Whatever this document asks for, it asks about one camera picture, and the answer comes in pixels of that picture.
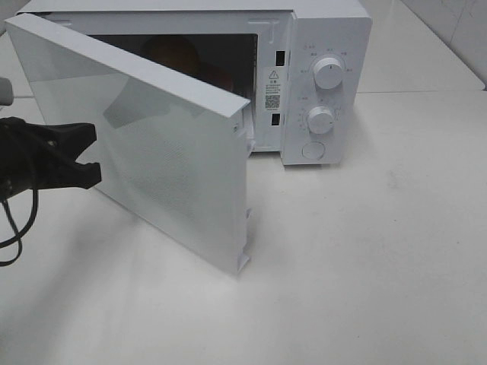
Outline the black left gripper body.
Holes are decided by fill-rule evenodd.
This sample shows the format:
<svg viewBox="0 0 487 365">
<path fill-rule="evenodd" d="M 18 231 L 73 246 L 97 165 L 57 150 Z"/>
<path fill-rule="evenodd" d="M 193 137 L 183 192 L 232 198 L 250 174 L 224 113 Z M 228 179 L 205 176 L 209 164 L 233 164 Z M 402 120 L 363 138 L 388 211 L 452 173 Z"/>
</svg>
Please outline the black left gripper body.
<svg viewBox="0 0 487 365">
<path fill-rule="evenodd" d="M 36 125 L 18 117 L 1 119 L 1 198 L 25 190 L 63 189 L 61 160 L 62 125 Z"/>
</svg>

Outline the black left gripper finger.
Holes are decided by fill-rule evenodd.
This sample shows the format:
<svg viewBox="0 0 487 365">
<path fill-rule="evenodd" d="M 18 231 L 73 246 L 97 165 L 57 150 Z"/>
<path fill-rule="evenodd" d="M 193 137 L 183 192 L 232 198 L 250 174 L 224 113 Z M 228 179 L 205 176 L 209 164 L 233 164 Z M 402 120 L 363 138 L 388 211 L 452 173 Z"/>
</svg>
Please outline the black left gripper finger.
<svg viewBox="0 0 487 365">
<path fill-rule="evenodd" d="M 95 125 L 90 123 L 54 125 L 53 134 L 56 150 L 72 160 L 96 141 Z"/>
<path fill-rule="evenodd" d="M 102 181 L 99 163 L 64 163 L 57 170 L 57 188 L 90 189 Z"/>
</svg>

